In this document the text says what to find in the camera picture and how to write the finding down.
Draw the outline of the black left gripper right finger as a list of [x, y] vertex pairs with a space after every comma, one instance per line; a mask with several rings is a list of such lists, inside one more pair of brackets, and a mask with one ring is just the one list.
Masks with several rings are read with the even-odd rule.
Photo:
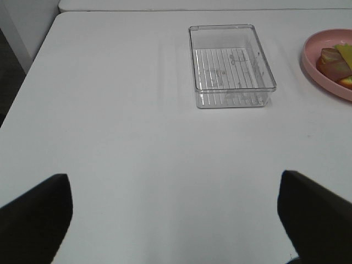
[[277, 212], [298, 257], [291, 263], [351, 263], [351, 203], [307, 176], [282, 173]]

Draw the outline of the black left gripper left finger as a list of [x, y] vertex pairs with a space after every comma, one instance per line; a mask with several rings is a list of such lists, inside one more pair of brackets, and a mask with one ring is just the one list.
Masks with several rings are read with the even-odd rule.
[[1, 207], [1, 263], [51, 263], [72, 216], [66, 174], [47, 178]]

